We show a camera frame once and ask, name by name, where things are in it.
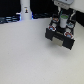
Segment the white table surface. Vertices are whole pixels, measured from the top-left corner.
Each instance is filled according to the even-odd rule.
[[[74,0],[70,8],[84,13],[84,0]]]
[[[84,27],[72,50],[45,38],[50,19],[0,24],[0,84],[84,84]]]

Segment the black object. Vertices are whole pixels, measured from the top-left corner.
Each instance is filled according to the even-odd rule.
[[[84,13],[77,11],[76,16],[76,21],[84,27]]]
[[[0,0],[0,17],[11,17],[20,11],[20,0]]]
[[[72,18],[70,20],[71,14],[73,14],[73,9],[69,9],[68,11],[64,10],[64,9],[61,9],[61,11],[62,11],[62,14],[69,15],[67,24],[71,22],[72,24],[74,24],[74,27],[75,27],[76,18]],[[66,47],[66,48],[68,48],[68,49],[71,50],[75,40],[72,39],[72,38],[66,37],[64,35],[64,33],[66,32],[66,28],[69,28],[69,26],[66,26],[66,28],[61,28],[60,27],[60,15],[61,15],[61,11],[60,11],[59,15],[56,15],[56,18],[59,18],[59,21],[58,22],[53,22],[53,20],[51,20],[51,22],[49,24],[50,26],[52,26],[52,24],[55,23],[56,24],[56,27],[55,27],[56,30],[52,31],[49,28],[46,28],[45,37],[48,38],[48,39],[50,39],[51,41],[52,41],[52,38],[55,37],[55,38],[63,41],[62,46],[64,46],[64,47]],[[70,28],[72,35],[74,35],[74,27]]]
[[[46,28],[46,33],[45,33],[45,37],[50,39],[52,41],[52,38],[54,36],[55,32],[52,30],[49,30],[48,28]]]
[[[7,20],[4,17],[0,17],[0,24],[7,23]]]

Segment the white surface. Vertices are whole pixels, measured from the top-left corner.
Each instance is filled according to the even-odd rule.
[[[84,84],[84,27],[72,50],[45,38],[50,19],[0,24],[0,84]]]
[[[84,0],[74,0],[70,8],[84,13]]]

